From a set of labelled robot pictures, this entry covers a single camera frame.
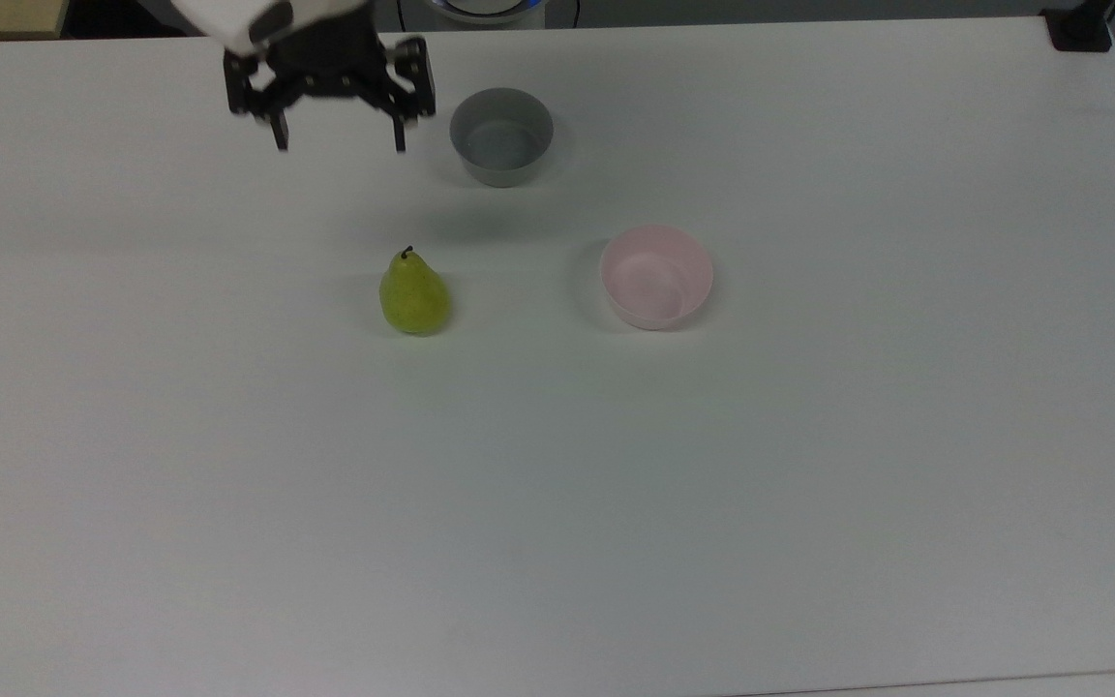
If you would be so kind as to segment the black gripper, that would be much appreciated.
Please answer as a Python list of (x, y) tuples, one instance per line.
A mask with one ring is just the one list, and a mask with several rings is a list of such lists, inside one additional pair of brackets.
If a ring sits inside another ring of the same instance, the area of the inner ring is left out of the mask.
[[(298, 28), (266, 48), (278, 75), (321, 76), (360, 85), (360, 98), (391, 122), (395, 151), (407, 151), (407, 129), (437, 114), (428, 41), (405, 36), (385, 45), (377, 38), (372, 12), (329, 16)], [(304, 80), (274, 76), (264, 88), (253, 84), (259, 58), (223, 54), (223, 76), (231, 114), (253, 116), (273, 133), (277, 149), (290, 149), (285, 112), (304, 96)]]

